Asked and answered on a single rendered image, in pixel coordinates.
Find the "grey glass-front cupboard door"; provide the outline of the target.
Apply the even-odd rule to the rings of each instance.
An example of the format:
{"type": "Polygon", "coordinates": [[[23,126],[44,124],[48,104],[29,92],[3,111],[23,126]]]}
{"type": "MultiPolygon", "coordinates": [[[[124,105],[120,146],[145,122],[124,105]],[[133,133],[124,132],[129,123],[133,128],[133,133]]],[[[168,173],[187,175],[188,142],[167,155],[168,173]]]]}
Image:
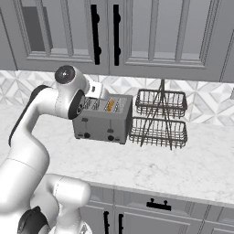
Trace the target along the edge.
{"type": "Polygon", "coordinates": [[[106,0],[11,0],[21,70],[54,71],[72,65],[85,74],[109,73],[106,0]],[[100,64],[94,62],[90,6],[97,6],[100,64]]]}
{"type": "Polygon", "coordinates": [[[220,81],[234,0],[108,0],[110,73],[220,81]],[[113,5],[119,5],[120,65],[114,66],[113,5]]]}

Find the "grey metal toaster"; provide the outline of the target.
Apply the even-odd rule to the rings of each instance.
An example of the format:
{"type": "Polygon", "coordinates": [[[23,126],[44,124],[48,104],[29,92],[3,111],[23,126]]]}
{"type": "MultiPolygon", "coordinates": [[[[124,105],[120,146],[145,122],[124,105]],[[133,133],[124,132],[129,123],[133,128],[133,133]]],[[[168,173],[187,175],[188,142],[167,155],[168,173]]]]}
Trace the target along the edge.
{"type": "Polygon", "coordinates": [[[131,129],[133,117],[133,96],[111,94],[107,100],[86,98],[82,113],[72,121],[77,139],[97,140],[125,144],[131,129]],[[112,110],[105,111],[108,101],[114,100],[112,110]]]}

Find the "grey base cupboard door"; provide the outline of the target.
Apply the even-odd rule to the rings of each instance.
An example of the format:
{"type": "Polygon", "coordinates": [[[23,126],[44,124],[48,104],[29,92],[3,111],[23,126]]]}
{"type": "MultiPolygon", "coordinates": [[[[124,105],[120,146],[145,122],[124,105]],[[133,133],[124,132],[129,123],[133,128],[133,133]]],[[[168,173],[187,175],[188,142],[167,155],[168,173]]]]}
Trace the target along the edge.
{"type": "Polygon", "coordinates": [[[136,208],[116,206],[118,216],[123,214],[122,234],[197,234],[200,222],[192,218],[143,211],[136,208]]]}
{"type": "Polygon", "coordinates": [[[206,221],[200,234],[234,234],[234,226],[206,221]]]}
{"type": "Polygon", "coordinates": [[[109,234],[114,234],[113,205],[89,203],[80,209],[83,220],[90,226],[92,234],[104,234],[103,212],[109,211],[109,234]]]}

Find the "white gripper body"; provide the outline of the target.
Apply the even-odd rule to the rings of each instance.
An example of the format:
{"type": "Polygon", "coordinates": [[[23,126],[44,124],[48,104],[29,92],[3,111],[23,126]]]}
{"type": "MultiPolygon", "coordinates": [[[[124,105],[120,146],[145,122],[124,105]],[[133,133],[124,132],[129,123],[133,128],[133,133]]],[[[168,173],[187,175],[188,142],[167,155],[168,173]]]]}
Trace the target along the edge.
{"type": "Polygon", "coordinates": [[[97,92],[98,92],[98,98],[101,100],[107,100],[110,96],[110,93],[108,92],[108,90],[101,84],[98,83],[96,85],[97,88],[97,92]]]}

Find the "narrow grey drawer front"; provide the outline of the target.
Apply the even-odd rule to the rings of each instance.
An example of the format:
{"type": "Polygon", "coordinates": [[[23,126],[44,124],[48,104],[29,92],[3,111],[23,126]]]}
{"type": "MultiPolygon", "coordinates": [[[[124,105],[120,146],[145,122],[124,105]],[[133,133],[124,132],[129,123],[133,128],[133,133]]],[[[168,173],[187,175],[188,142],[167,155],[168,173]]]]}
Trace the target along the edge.
{"type": "Polygon", "coordinates": [[[113,203],[113,190],[101,186],[92,186],[90,202],[111,205],[113,203]]]}

